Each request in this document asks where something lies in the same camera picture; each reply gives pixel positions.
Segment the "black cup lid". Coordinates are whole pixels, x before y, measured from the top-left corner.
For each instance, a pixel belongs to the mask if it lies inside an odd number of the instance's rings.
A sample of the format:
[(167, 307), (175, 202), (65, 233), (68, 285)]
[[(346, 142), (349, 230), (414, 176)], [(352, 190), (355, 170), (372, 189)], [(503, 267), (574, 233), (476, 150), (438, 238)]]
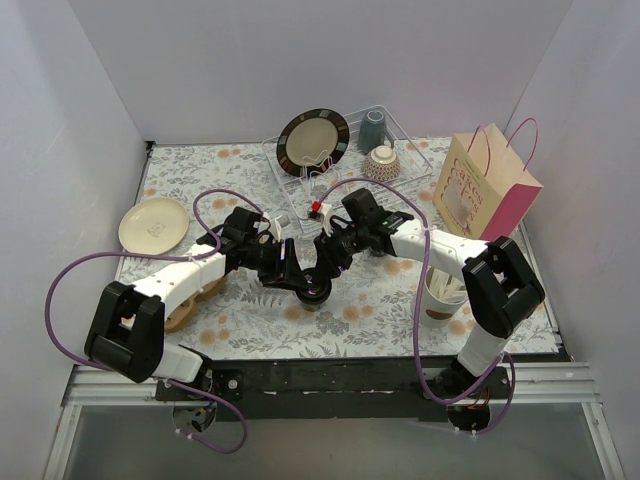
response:
[(303, 302), (326, 301), (332, 290), (330, 279), (317, 278), (314, 268), (306, 268), (302, 271), (306, 285), (296, 291), (297, 298)]

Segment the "dark translucent takeout cup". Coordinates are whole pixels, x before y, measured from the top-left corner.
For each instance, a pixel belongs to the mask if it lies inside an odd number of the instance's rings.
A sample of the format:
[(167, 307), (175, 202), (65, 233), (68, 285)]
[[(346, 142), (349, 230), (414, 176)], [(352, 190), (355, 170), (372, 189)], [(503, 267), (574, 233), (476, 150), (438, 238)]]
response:
[(314, 301), (314, 302), (303, 302), (302, 306), (304, 309), (309, 310), (309, 311), (318, 311), (320, 310), (325, 304), (325, 301)]

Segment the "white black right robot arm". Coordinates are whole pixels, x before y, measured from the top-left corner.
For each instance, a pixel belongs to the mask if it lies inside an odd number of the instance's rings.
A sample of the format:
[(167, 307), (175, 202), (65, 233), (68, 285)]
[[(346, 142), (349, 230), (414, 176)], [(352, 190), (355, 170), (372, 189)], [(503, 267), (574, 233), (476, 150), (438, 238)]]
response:
[(367, 249), (420, 261), (461, 281), (476, 325), (453, 362), (452, 383), (464, 397), (479, 395), (512, 334), (545, 299), (519, 246), (505, 236), (487, 242), (431, 230), (409, 213), (384, 209), (366, 188), (344, 197), (342, 205), (347, 220), (328, 203), (316, 201), (310, 208), (309, 217), (322, 223), (314, 239), (314, 283), (339, 277), (352, 257)]

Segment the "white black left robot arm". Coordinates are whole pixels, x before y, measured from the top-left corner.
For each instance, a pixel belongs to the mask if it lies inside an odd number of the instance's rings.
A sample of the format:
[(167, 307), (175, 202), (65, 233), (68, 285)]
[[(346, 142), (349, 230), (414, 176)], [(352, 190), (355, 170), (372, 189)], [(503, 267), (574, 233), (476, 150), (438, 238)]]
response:
[(239, 268), (255, 271), (265, 287), (294, 292), (305, 304), (321, 304), (331, 291), (329, 280), (300, 267), (293, 240), (276, 238), (277, 222), (260, 230), (264, 219), (237, 207), (215, 228), (220, 237), (207, 234), (198, 239), (189, 260), (170, 263), (129, 285), (109, 284), (99, 300), (85, 354), (136, 383), (151, 377), (173, 379), (188, 398), (205, 398), (213, 377), (202, 368), (203, 355), (166, 342), (170, 314)]

